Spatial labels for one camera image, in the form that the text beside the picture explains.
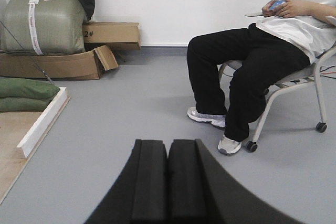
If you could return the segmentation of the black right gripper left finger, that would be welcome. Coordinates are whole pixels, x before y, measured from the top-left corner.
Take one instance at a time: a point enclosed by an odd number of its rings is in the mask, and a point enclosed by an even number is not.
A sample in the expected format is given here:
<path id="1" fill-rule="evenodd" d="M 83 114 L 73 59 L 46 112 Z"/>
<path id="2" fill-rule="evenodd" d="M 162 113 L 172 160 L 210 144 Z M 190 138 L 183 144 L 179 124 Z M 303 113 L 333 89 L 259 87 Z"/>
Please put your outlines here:
<path id="1" fill-rule="evenodd" d="M 135 141 L 122 172 L 86 223 L 166 223 L 167 154 L 162 141 Z"/>

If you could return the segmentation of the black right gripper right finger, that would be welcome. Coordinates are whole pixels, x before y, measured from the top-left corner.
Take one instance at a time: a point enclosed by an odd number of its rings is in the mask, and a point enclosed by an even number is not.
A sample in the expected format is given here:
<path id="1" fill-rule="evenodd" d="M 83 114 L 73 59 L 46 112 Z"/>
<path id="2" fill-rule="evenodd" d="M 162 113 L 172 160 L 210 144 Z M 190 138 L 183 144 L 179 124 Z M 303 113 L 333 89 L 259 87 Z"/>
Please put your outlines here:
<path id="1" fill-rule="evenodd" d="M 169 151 L 169 223 L 298 223 L 242 186 L 200 139 Z"/>

